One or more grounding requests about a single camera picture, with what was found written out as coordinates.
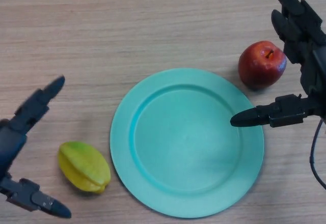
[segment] wooden table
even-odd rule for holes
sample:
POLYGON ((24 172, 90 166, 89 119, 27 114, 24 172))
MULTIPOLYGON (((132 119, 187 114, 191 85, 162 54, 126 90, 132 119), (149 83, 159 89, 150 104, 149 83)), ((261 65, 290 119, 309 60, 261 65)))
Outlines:
MULTIPOLYGON (((326 18, 326 0, 307 1, 326 18)), ((290 63, 264 92, 250 92, 239 81, 237 62, 247 46, 270 40, 283 47, 270 21, 273 9, 280 9, 277 0, 0 0, 1 116, 10 118, 36 88, 66 76, 11 173, 39 183, 73 214, 62 220, 29 213, 1 196, 0 223, 324 223, 326 192, 309 166, 316 117, 295 126, 264 126, 265 160, 255 186, 233 207, 200 220, 166 217, 140 204, 119 182, 110 159, 115 109, 154 72, 206 69, 234 83, 255 105, 302 93, 299 66, 290 63), (88 142, 107 158, 112 181, 102 195, 80 194, 63 178, 56 155, 69 140, 88 142)), ((319 144, 322 176, 325 153, 326 145, 319 144)))

